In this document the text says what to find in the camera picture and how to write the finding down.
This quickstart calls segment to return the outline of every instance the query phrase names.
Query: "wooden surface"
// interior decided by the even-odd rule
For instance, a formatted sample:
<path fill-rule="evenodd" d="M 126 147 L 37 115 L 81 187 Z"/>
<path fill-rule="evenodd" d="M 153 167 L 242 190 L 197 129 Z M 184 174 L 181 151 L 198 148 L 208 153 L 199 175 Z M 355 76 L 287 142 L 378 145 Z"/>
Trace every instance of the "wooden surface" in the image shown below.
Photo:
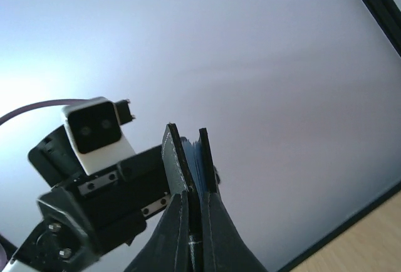
<path fill-rule="evenodd" d="M 401 272 L 401 193 L 293 272 Z"/>

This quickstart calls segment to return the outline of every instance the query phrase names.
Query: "black frame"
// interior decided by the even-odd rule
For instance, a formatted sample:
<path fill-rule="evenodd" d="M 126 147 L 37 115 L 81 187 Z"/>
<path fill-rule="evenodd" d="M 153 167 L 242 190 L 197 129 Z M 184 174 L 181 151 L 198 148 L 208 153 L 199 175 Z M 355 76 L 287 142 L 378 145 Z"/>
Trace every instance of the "black frame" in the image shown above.
<path fill-rule="evenodd" d="M 398 55 L 401 56 L 401 11 L 399 10 L 394 0 L 362 1 L 365 3 L 366 7 L 373 15 L 373 17 L 376 19 L 376 22 L 381 27 L 388 40 L 390 40 Z M 295 259 L 291 260 L 278 272 L 291 271 L 400 191 L 401 182 L 393 186 L 391 189 L 389 189 L 379 198 L 374 200 L 368 206 L 363 208 L 361 211 L 354 214 L 351 218 L 349 218 L 343 224 L 338 226 L 335 230 L 327 234 L 323 239 L 312 245 L 305 252 L 301 253 Z"/>

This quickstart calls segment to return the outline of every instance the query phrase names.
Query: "wire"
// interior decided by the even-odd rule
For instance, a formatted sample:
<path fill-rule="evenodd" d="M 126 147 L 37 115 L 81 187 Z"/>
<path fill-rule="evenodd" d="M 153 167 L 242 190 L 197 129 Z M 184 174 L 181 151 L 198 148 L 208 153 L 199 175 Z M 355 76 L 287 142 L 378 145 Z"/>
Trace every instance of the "wire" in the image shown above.
<path fill-rule="evenodd" d="M 21 108 L 15 109 L 12 112 L 9 112 L 9 113 L 3 115 L 2 117 L 0 117 L 0 126 L 2 124 L 4 124 L 5 122 L 9 121 L 10 119 L 12 119 L 22 113 L 31 111 L 31 110 L 44 108 L 44 107 L 50 107 L 50 106 L 72 105 L 72 104 L 75 104 L 77 102 L 82 102 L 82 101 L 85 101 L 85 100 L 80 99 L 80 98 L 65 98 L 65 99 L 60 99 L 60 100 L 48 100 L 48 101 L 29 104 L 29 105 L 23 106 Z"/>

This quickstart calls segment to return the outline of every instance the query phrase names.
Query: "screw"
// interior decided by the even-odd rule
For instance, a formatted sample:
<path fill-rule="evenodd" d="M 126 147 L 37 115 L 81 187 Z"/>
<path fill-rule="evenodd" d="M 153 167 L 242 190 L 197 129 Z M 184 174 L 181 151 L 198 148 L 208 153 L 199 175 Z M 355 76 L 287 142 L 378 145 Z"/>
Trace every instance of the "screw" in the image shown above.
<path fill-rule="evenodd" d="M 61 224 L 60 223 L 51 223 L 49 225 L 49 230 L 52 233 L 58 233 L 60 231 L 60 229 L 61 229 Z"/>
<path fill-rule="evenodd" d="M 70 256 L 72 255 L 72 251 L 70 248 L 65 248 L 63 250 L 60 250 L 58 255 L 60 255 L 61 258 L 70 258 Z"/>

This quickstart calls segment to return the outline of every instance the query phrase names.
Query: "white backdrop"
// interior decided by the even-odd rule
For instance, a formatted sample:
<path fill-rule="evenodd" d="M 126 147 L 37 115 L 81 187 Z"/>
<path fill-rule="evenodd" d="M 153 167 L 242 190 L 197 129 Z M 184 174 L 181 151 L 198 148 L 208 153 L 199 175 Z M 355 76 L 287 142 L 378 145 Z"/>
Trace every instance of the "white backdrop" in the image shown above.
<path fill-rule="evenodd" d="M 221 194 L 270 271 L 401 180 L 401 60 L 361 0 L 0 0 L 0 114 L 129 98 L 137 152 L 207 127 Z M 0 233 L 21 244 L 48 187 L 27 153 L 60 109 L 0 128 Z M 130 248 L 90 271 L 122 271 Z"/>

